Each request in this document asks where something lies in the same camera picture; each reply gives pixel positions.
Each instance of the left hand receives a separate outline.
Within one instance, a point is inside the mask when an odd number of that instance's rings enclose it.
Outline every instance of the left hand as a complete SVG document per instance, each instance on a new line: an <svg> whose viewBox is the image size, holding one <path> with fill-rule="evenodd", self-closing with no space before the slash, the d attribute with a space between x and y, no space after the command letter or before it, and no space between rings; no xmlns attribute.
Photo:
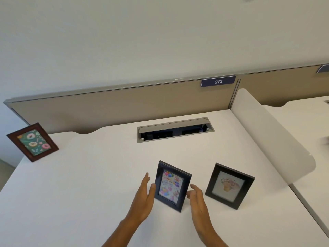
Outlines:
<svg viewBox="0 0 329 247"><path fill-rule="evenodd" d="M150 191L147 195L147 183L149 180L150 177L146 173L126 217L126 219L132 220L138 225L149 216L153 207L156 185L154 183L151 184Z"/></svg>

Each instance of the desk surface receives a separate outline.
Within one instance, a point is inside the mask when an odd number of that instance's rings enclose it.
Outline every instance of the desk surface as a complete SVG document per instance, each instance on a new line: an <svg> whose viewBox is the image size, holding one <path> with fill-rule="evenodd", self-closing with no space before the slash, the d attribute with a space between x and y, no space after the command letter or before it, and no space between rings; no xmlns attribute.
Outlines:
<svg viewBox="0 0 329 247"><path fill-rule="evenodd" d="M329 236L329 96L266 109L313 155L316 169L294 183Z"/></svg>
<svg viewBox="0 0 329 247"><path fill-rule="evenodd" d="M137 143L138 126L207 116L215 132ZM216 162L256 179L238 210L205 196L229 246L329 246L329 239L230 110L51 135L60 150L23 158L0 193L1 246L101 246L122 220L145 172L162 160L206 190ZM154 201L129 246L203 246L191 219Z"/></svg>

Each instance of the right hand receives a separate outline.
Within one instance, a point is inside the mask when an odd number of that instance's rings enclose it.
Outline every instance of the right hand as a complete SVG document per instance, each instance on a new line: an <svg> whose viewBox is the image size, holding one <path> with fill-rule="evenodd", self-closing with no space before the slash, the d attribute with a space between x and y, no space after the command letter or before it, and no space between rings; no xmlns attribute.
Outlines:
<svg viewBox="0 0 329 247"><path fill-rule="evenodd" d="M190 199L192 220L196 232L206 246L226 246L212 226L207 205L199 187L191 184L193 190L187 192Z"/></svg>

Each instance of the brown wooden picture frame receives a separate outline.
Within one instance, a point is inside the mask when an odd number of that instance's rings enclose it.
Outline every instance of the brown wooden picture frame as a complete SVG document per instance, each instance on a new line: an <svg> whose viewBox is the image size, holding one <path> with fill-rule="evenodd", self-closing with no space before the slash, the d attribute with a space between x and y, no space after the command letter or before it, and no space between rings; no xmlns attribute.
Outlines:
<svg viewBox="0 0 329 247"><path fill-rule="evenodd" d="M39 153L38 155L33 155L28 149L26 149L25 145L19 140L18 136L24 133L27 133L32 130L37 130L40 135L44 138L48 145L50 145L51 149L44 151L43 153ZM41 127L39 123L35 123L33 125L27 126L23 129L20 129L16 132L7 134L7 137L25 154L26 157L31 162L34 162L38 159L41 159L57 150L59 150L58 146L54 143L54 141L49 137L46 131Z"/></svg>

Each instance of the black picture frame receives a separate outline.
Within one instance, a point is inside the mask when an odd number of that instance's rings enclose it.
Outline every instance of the black picture frame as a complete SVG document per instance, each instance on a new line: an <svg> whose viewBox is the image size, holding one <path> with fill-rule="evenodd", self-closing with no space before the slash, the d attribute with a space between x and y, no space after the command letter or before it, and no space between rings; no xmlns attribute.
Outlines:
<svg viewBox="0 0 329 247"><path fill-rule="evenodd" d="M244 180L244 183L241 186L240 191L237 194L237 196L235 197L233 202L231 202L227 199L224 199L222 197L219 197L218 195L215 195L214 193L212 193L220 172L224 172L226 174L229 174L229 175L232 175L234 177ZM243 199L245 198L247 192L249 191L249 188L251 187L254 180L255 180L255 178L253 176L250 176L250 175L242 173L238 170L234 170L227 166L223 166L219 163L216 163L214 170L211 174L211 178L210 178L207 190L205 192L205 195L237 210L239 208L240 204L242 203Z"/></svg>
<svg viewBox="0 0 329 247"><path fill-rule="evenodd" d="M51 147L51 149L44 151L43 153L40 153L38 155L33 155L24 144L19 140L19 136L21 136L24 133L27 133L32 130L37 130L40 135L44 138L46 143ZM25 156L31 161L34 162L38 159L41 159L57 150L59 150L58 146L55 144L55 142L49 137L49 135L46 133L46 131L41 127L39 123L35 123L33 125L27 126L25 128L22 128L18 131L15 131L13 133L7 134L7 137L22 151L22 153L25 154Z"/></svg>
<svg viewBox="0 0 329 247"><path fill-rule="evenodd" d="M165 197L163 197L159 194L160 185L161 185L161 181L162 181L162 175L163 175L164 170L167 170L167 171L183 178L183 183L182 183L179 195L178 195L177 203L174 203L171 200L166 199ZM161 201L162 203L165 203L167 206L170 206L171 208L181 212L182 207L183 207L183 203L184 203L184 200L185 200L185 197L186 197L187 189L188 189L188 186L189 186L190 181L191 181L191 177L192 177L191 174L189 174L189 173L187 173L187 172L185 172L181 169L176 168L175 166L172 166L172 165L167 164L167 163L160 160L159 163L158 163L158 170L157 170L157 175L156 175L156 178L155 178L155 184L156 184L157 188L156 188L156 191L155 191L154 198Z"/></svg>

